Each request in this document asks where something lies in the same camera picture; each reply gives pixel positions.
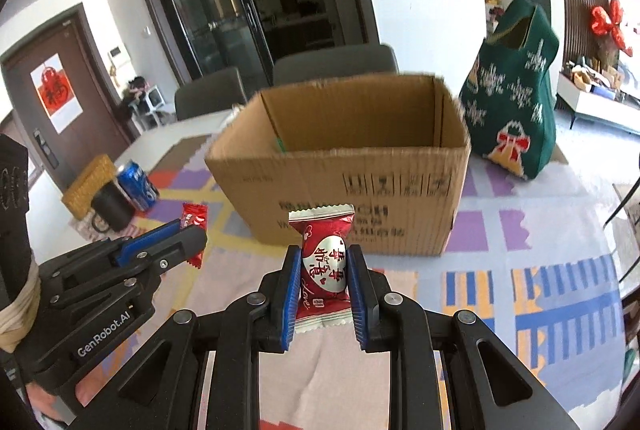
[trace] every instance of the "blue soda can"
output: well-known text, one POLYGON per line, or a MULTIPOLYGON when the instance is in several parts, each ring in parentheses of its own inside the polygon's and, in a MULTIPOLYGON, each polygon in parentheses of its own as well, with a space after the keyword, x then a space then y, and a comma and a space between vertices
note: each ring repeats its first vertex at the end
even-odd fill
POLYGON ((146 212, 158 200, 158 189, 149 181, 138 163, 129 163, 118 169, 118 184, 127 193, 133 206, 141 212, 146 212))

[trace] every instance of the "dining table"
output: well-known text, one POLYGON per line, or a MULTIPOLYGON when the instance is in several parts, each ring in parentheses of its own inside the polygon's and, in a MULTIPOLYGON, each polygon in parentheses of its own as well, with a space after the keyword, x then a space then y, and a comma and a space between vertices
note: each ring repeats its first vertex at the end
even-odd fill
MULTIPOLYGON (((187 201, 208 207, 208 242, 201 269, 182 263, 162 277, 155 314, 102 362, 105 381, 176 311, 222 311, 282 266, 286 248, 252 237, 206 166, 210 144, 231 121, 230 111, 221 111, 147 131, 115 162, 137 162, 159 190, 158 203, 137 215, 127 233, 180 217, 187 201)), ((91 237, 70 222, 50 251, 63 253, 91 237)), ((424 309, 475 312, 582 430, 602 430, 615 415, 625 356, 620 264, 593 197, 570 165, 553 161, 527 182, 472 155, 441 256, 365 258, 394 291, 424 309)), ((438 381, 450 428, 444 375, 438 381)), ((198 428, 207 396, 205 387, 198 428)), ((388 400, 388 354, 361 352, 348 321, 296 333, 288 352, 260 357, 262 430, 382 430, 388 400)))

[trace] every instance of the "open cardboard box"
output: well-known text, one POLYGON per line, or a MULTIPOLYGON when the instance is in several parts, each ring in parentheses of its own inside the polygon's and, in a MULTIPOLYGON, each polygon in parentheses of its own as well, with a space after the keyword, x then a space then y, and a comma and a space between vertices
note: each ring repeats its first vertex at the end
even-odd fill
POLYGON ((439 255, 469 152, 442 80, 370 75, 261 91, 206 162, 262 243, 300 244, 289 211, 352 203, 349 243, 369 253, 439 255))

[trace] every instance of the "metal bolt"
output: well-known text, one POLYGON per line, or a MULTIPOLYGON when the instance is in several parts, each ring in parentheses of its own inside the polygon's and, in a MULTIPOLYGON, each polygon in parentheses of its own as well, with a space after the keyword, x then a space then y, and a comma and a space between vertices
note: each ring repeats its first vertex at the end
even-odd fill
POLYGON ((193 315, 188 309, 180 309, 174 314, 174 322, 177 324, 187 324, 191 321, 193 315))
POLYGON ((249 293, 246 296, 246 301, 249 305, 262 305, 266 300, 267 297, 258 291, 255 293, 249 293))
POLYGON ((385 302, 389 305, 400 305, 402 303, 402 295, 399 293, 387 293, 385 295, 385 302))
POLYGON ((471 311, 463 309, 458 313, 458 320, 460 320, 463 324, 471 325, 476 321, 476 315, 471 311))

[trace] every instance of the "candy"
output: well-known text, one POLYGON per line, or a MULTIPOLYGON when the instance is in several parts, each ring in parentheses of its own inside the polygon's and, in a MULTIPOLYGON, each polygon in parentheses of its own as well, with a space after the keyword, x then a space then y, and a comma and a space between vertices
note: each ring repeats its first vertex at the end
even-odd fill
POLYGON ((323 206, 289 213, 289 224, 303 236, 300 302, 296 330, 345 323, 346 244, 353 223, 352 205, 323 206))
MULTIPOLYGON (((180 218, 180 227, 185 228, 190 225, 200 226, 203 230, 207 230, 208 208, 206 205, 197 205, 194 203, 182 203, 182 217, 180 218)), ((191 266, 200 269, 202 266, 203 251, 187 260, 191 266)))

